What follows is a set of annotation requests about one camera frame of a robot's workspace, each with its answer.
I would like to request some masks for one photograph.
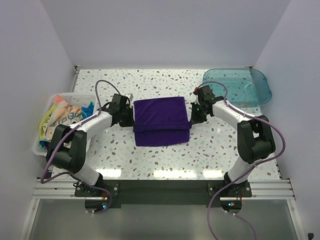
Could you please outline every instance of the white wall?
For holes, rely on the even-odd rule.
[[[42,0],[88,68],[252,66],[290,0]]]
[[[43,107],[74,68],[39,0],[1,1],[0,33],[0,238],[15,240],[42,169],[31,145]]]
[[[265,113],[284,133],[278,161],[290,177],[307,232],[320,236],[320,1],[292,0],[255,68],[268,78],[273,97]]]

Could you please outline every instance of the wire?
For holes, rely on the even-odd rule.
[[[50,182],[51,180],[53,180],[53,179],[55,179],[55,178],[57,178],[57,177],[59,177],[59,176],[61,176],[61,175],[68,174],[68,175],[70,175],[72,178],[74,178],[75,180],[77,180],[77,181],[79,181],[79,182],[82,182],[82,184],[86,185],[87,187],[90,187],[90,188],[93,188],[93,189],[96,189],[96,190],[100,190],[100,191],[104,191],[106,194],[109,195],[109,198],[110,198],[109,204],[108,204],[108,206],[105,207],[103,210],[98,211],[98,212],[94,212],[95,214],[97,214],[97,213],[102,213],[102,212],[106,211],[106,210],[110,207],[110,205],[111,205],[111,203],[112,203],[112,196],[111,196],[111,194],[110,194],[110,192],[109,192],[108,190],[106,190],[106,189],[104,189],[104,188],[101,188],[101,187],[97,187],[97,186],[90,185],[90,184],[88,184],[88,183],[86,183],[86,182],[83,182],[83,181],[81,181],[79,178],[77,178],[76,176],[74,176],[71,172],[68,172],[68,171],[60,172],[60,173],[58,173],[58,174],[56,174],[56,175],[54,175],[54,176],[52,176],[52,177],[50,177],[50,178],[48,178],[48,179],[45,179],[45,177],[46,177],[46,175],[47,175],[47,173],[48,173],[49,167],[51,166],[51,164],[52,164],[52,162],[53,162],[53,160],[54,160],[54,158],[55,158],[55,156],[56,156],[59,148],[61,147],[61,145],[64,144],[64,142],[65,142],[65,140],[67,139],[67,137],[69,137],[74,131],[76,131],[78,128],[80,128],[81,125],[89,122],[89,121],[92,120],[92,119],[95,119],[96,117],[98,117],[98,116],[100,115],[100,113],[101,113],[101,111],[102,111],[101,101],[100,101],[99,94],[98,94],[98,84],[99,84],[100,82],[104,82],[104,83],[107,83],[107,84],[111,85],[111,86],[117,91],[117,93],[118,93],[119,95],[121,95],[121,93],[119,92],[119,90],[118,90],[111,82],[109,82],[109,81],[106,81],[106,80],[102,80],[102,79],[101,79],[101,80],[98,80],[98,81],[95,83],[95,88],[94,88],[94,89],[95,89],[95,95],[96,95],[96,99],[97,99],[97,102],[98,102],[98,105],[99,105],[98,113],[97,113],[97,114],[94,114],[94,115],[92,115],[92,116],[90,116],[90,117],[88,117],[88,118],[86,118],[85,120],[83,120],[80,124],[76,125],[76,126],[75,126],[73,129],[71,129],[66,135],[64,135],[63,138],[61,138],[61,140],[58,142],[58,144],[56,145],[55,149],[53,150],[53,152],[52,152],[52,154],[51,154],[48,162],[46,163],[46,166],[45,166],[45,168],[44,168],[43,174],[42,174],[41,179],[40,179],[40,183],[46,184],[46,183]]]
[[[235,108],[233,105],[227,103],[228,89],[227,89],[227,87],[226,87],[224,84],[222,84],[221,82],[217,82],[217,81],[207,81],[207,82],[203,82],[203,83],[201,83],[201,84],[198,86],[198,88],[200,88],[202,85],[210,84],[210,83],[221,85],[221,86],[224,88],[224,90],[225,90],[225,94],[224,94],[224,96],[223,96],[223,101],[224,101],[224,103],[225,103],[230,109],[232,109],[233,111],[235,111],[236,113],[241,114],[241,115],[244,114],[242,111],[238,110],[238,109]],[[209,230],[210,230],[211,234],[213,235],[213,237],[214,237],[216,240],[219,240],[219,238],[218,238],[218,236],[216,235],[216,233],[214,232],[213,228],[211,227],[211,221],[210,221],[210,209],[211,209],[211,205],[212,205],[212,203],[214,202],[214,200],[216,199],[216,197],[217,197],[222,191],[224,191],[225,189],[229,188],[229,187],[232,186],[234,183],[236,183],[237,181],[239,181],[240,179],[242,179],[243,177],[245,177],[246,175],[248,175],[248,174],[249,174],[253,169],[255,169],[255,167],[257,167],[258,165],[263,164],[263,163],[266,163],[266,162],[269,162],[269,161],[271,161],[271,160],[274,160],[274,159],[280,157],[280,156],[284,153],[284,151],[285,151],[285,149],[286,149],[286,140],[285,140],[285,137],[283,136],[283,134],[280,132],[280,130],[279,130],[277,127],[275,127],[275,126],[274,126],[273,124],[271,124],[270,122],[268,122],[268,121],[266,121],[266,120],[263,120],[263,119],[261,119],[261,118],[258,118],[258,117],[254,116],[254,115],[246,114],[246,113],[245,113],[245,116],[246,116],[247,118],[249,118],[249,119],[254,119],[254,120],[260,121],[260,122],[262,122],[262,123],[264,123],[264,124],[267,124],[267,125],[270,126],[271,128],[273,128],[273,129],[279,134],[279,136],[280,136],[280,138],[281,138],[281,141],[282,141],[282,149],[281,149],[281,151],[280,151],[278,154],[276,154],[275,156],[272,156],[272,157],[270,157],[270,158],[268,158],[268,159],[265,159],[265,160],[261,160],[261,161],[259,161],[259,162],[256,162],[252,167],[250,167],[247,171],[245,171],[245,172],[244,172],[242,175],[240,175],[237,179],[233,180],[232,182],[230,182],[229,184],[227,184],[227,185],[224,186],[223,188],[219,189],[219,190],[214,194],[214,196],[211,198],[211,201],[210,201],[210,203],[209,203],[209,206],[208,206],[207,212],[206,212],[206,220],[207,220],[207,223],[208,223]],[[240,219],[242,219],[243,221],[245,221],[245,222],[251,227],[251,229],[252,229],[252,231],[253,231],[254,239],[257,240],[257,239],[258,239],[258,235],[257,235],[257,232],[256,232],[254,226],[253,226],[250,222],[248,222],[245,218],[243,218],[242,216],[239,216],[239,215],[237,215],[237,214],[236,214],[235,216],[238,217],[238,218],[240,218]]]

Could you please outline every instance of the terrazzo table surface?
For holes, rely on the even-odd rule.
[[[205,72],[205,69],[82,69],[74,92],[94,94],[96,81],[104,79],[121,94],[132,93],[133,100],[183,96],[190,119],[190,103],[195,100],[192,92],[202,83]],[[98,92],[104,104],[111,101],[115,90],[101,82]],[[261,114],[258,107],[242,109]],[[92,138],[86,163],[102,173],[104,179],[220,180],[237,157],[237,132],[223,120],[208,117],[206,123],[192,126],[189,142],[165,147],[137,147],[132,127],[114,125]],[[52,174],[60,172],[54,167]],[[278,179],[275,160],[258,166],[249,176],[249,180]]]

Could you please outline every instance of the colorful fabric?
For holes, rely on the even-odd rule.
[[[52,107],[45,114],[39,125],[39,145],[42,148],[48,148],[51,142],[56,126],[59,124],[71,125],[78,123],[83,119],[80,107],[71,106],[65,99],[56,95]]]
[[[88,107],[82,107],[81,110],[82,110],[82,118],[83,119],[86,119],[90,116],[92,116],[92,114],[94,114],[94,108],[95,108],[95,105],[94,103],[91,101],[89,106]]]

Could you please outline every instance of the black mounting plate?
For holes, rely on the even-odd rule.
[[[145,205],[205,205],[221,189],[223,180],[103,180],[103,187],[112,195],[111,208],[121,208],[122,204]],[[222,192],[220,197],[251,197],[249,182],[241,189]],[[75,189],[75,197],[98,197],[90,191]],[[211,207],[219,208],[220,197]]]

